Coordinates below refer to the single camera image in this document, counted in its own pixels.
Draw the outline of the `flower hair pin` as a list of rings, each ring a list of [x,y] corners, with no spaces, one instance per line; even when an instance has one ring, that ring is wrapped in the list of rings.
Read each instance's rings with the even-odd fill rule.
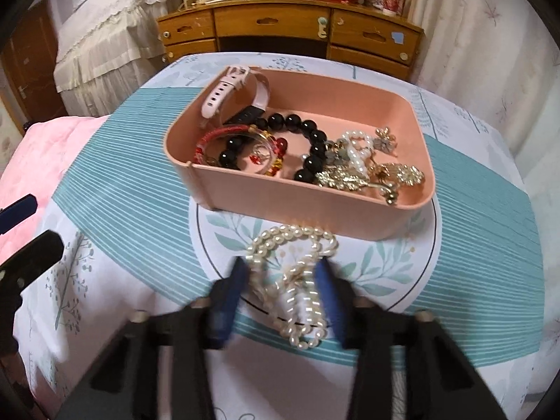
[[[392,134],[389,127],[377,128],[373,139],[374,149],[387,155],[393,155],[398,142],[396,136]]]

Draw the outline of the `cream lace cover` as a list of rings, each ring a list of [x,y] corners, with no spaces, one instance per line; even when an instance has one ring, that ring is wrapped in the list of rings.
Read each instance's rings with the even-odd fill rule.
[[[158,19],[177,0],[85,0],[58,32],[53,72],[69,116],[114,112],[164,67]]]

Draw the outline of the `pink quilt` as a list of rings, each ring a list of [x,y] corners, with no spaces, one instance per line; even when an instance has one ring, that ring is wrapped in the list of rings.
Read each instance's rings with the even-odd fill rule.
[[[35,214],[1,236],[2,261],[32,239],[65,172],[106,120],[106,116],[62,117],[29,127],[1,175],[1,206],[32,194],[38,207]]]

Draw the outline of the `pink strap smart watch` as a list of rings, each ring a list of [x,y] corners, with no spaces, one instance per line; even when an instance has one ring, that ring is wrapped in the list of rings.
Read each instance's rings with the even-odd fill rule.
[[[219,125],[224,124],[224,110],[231,110],[241,104],[249,103],[253,113],[262,115],[267,110],[270,98],[271,86],[264,73],[247,65],[230,65],[201,104],[199,126],[206,129],[215,118],[218,118]]]

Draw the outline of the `wooden desk with drawers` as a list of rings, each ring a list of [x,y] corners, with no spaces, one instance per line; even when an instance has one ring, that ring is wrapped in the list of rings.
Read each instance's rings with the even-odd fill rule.
[[[322,0],[228,0],[157,19],[164,60],[267,52],[327,59],[407,81],[424,31],[401,17]]]

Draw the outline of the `white floral curtain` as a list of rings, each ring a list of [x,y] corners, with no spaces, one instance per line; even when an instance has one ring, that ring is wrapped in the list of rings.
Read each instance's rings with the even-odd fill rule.
[[[413,0],[413,80],[495,127],[532,194],[559,187],[559,48],[527,0]]]

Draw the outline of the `pink plastic tray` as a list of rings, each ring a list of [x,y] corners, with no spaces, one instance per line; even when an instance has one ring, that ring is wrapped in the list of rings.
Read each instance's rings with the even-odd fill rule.
[[[224,110],[200,128],[200,107],[223,75],[207,85],[171,124],[163,149],[201,207],[283,223],[318,225],[344,236],[381,240],[399,231],[436,191],[436,178],[411,103],[372,85],[305,72],[250,66],[271,86],[267,110],[250,104]],[[389,127],[393,155],[373,146]],[[364,174],[374,163],[401,163],[424,172],[420,187],[401,188],[395,206],[376,190],[320,187],[315,175],[343,165]]]

